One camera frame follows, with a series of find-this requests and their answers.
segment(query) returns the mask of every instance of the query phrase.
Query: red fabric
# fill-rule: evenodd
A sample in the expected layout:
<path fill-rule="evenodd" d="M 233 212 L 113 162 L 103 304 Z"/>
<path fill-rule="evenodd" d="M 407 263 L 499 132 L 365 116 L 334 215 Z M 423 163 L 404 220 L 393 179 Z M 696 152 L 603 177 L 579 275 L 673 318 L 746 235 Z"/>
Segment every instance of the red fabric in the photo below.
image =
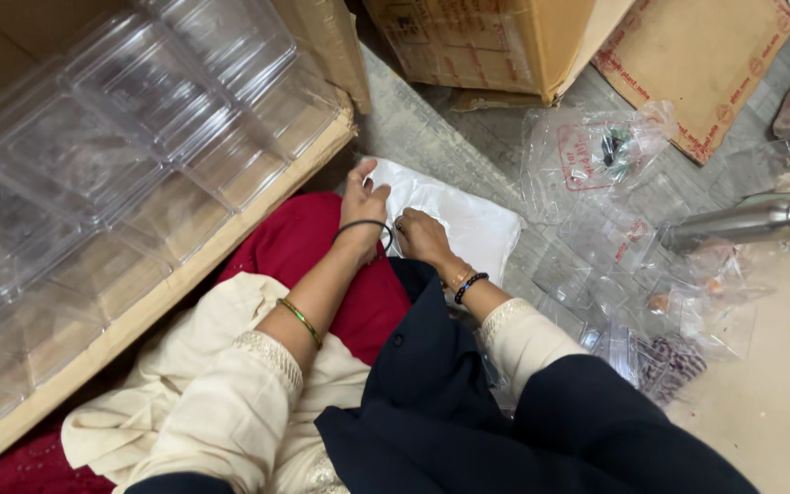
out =
<path fill-rule="evenodd" d="M 217 283 L 240 272 L 266 274 L 292 288 L 331 247 L 340 224 L 341 198 L 313 193 L 291 198 L 264 220 L 225 265 Z M 382 253 L 383 245 L 378 244 Z M 350 352 L 371 365 L 410 300 L 389 261 L 356 275 L 331 324 Z M 60 444 L 61 419 L 39 424 L 0 456 L 0 494 L 104 494 L 114 483 L 89 467 L 72 470 Z"/>
<path fill-rule="evenodd" d="M 266 274 L 293 288 L 331 248 L 340 225 L 340 208 L 341 198 L 334 193 L 285 201 L 227 261 L 218 283 L 245 271 Z M 379 242 L 377 250 L 383 252 Z M 410 307 L 389 260 L 378 259 L 358 272 L 330 331 L 353 356 L 371 365 Z"/>

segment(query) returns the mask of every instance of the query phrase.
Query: cream fabric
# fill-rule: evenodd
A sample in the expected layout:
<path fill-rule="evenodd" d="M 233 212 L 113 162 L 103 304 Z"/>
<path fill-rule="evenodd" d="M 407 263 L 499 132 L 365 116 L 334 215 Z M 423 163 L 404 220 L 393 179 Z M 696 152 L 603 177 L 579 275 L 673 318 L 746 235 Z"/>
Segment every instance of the cream fabric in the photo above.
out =
<path fill-rule="evenodd" d="M 149 342 L 124 387 L 69 414 L 72 467 L 89 465 L 115 492 L 175 471 L 223 478 L 239 493 L 347 492 L 313 420 L 328 405 L 357 407 L 369 367 L 327 335 L 303 381 L 291 354 L 253 331 L 286 294 L 252 274 L 216 286 Z M 493 311 L 481 335 L 516 397 L 535 371 L 584 353 L 521 299 Z"/>

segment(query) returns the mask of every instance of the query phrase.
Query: green bangle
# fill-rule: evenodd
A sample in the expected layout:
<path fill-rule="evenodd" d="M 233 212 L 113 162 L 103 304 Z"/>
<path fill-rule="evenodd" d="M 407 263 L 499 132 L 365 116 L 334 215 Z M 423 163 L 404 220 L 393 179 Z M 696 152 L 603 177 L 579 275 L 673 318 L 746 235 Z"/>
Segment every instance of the green bangle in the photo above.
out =
<path fill-rule="evenodd" d="M 310 334 L 313 335 L 313 339 L 316 340 L 316 346 L 318 347 L 317 349 L 321 350 L 322 338 L 320 338 L 319 333 L 317 333 L 315 328 L 313 328 L 313 325 L 306 320 L 306 317 L 304 317 L 304 315 L 300 313 L 298 308 L 295 307 L 291 302 L 289 302 L 286 299 L 277 299 L 277 303 L 291 310 L 291 313 L 294 314 L 294 317 L 296 317 L 299 321 L 301 321 L 304 324 L 304 326 L 306 326 L 306 330 L 310 331 Z"/>

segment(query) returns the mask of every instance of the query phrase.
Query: black beaded bracelet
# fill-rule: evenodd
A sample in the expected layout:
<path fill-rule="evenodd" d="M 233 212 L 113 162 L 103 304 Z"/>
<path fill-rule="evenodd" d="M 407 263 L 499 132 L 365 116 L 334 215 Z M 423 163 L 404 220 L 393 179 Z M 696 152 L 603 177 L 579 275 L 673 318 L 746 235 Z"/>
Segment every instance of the black beaded bracelet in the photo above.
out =
<path fill-rule="evenodd" d="M 490 275 L 486 273 L 478 273 L 472 276 L 468 281 L 463 284 L 462 288 L 459 288 L 459 292 L 455 295 L 455 302 L 462 305 L 462 296 L 465 295 L 465 290 L 467 290 L 471 285 L 474 285 L 474 282 L 478 279 L 489 279 Z"/>

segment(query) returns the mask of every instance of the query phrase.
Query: embroidered sleeve cuff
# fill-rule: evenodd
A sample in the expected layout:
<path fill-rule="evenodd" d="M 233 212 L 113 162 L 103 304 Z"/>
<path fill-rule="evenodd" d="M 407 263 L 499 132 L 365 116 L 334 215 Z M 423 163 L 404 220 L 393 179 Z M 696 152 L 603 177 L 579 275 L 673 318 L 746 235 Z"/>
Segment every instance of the embroidered sleeve cuff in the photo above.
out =
<path fill-rule="evenodd" d="M 275 338 L 260 331 L 246 331 L 234 340 L 234 348 L 254 355 L 279 377 L 289 394 L 289 403 L 298 401 L 304 388 L 304 375 L 291 353 Z"/>
<path fill-rule="evenodd" d="M 496 335 L 508 325 L 511 319 L 529 310 L 535 311 L 529 302 L 523 299 L 510 299 L 490 312 L 483 325 L 480 326 L 480 337 L 486 347 L 492 348 Z"/>

